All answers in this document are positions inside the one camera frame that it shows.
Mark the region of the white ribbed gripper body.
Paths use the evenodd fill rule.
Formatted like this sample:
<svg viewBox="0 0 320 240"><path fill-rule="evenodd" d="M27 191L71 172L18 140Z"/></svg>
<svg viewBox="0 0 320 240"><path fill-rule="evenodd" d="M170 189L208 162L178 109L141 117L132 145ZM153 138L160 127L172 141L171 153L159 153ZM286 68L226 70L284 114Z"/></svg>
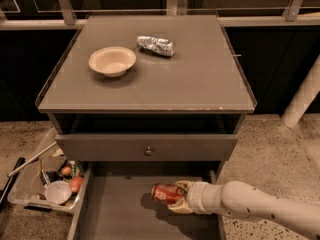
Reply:
<svg viewBox="0 0 320 240"><path fill-rule="evenodd" d="M207 182L197 181L193 182L188 189L186 201L190 209L196 214L209 214L203 204L203 194L207 186Z"/></svg>

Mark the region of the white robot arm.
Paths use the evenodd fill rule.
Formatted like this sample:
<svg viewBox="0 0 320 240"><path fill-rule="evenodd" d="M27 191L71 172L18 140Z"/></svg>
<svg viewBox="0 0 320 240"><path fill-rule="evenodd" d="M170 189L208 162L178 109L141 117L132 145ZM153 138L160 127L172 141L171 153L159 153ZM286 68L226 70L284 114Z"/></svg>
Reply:
<svg viewBox="0 0 320 240"><path fill-rule="evenodd" d="M186 195L168 208L177 213L218 214L270 220L310 240L320 239L320 206L269 195L249 184L182 182Z"/></svg>

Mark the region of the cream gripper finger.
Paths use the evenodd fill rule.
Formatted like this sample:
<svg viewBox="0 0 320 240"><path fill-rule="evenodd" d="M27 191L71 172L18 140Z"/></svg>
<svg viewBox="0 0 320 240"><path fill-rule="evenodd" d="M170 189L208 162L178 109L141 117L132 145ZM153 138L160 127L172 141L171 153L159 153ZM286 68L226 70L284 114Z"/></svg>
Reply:
<svg viewBox="0 0 320 240"><path fill-rule="evenodd" d="M188 181L188 180L181 180L175 183L176 186L181 187L185 191L188 191L193 184L194 184L194 181Z"/></svg>
<svg viewBox="0 0 320 240"><path fill-rule="evenodd" d="M181 198L174 204L168 204L167 207L172 212L178 214L191 214L193 212L185 198Z"/></svg>

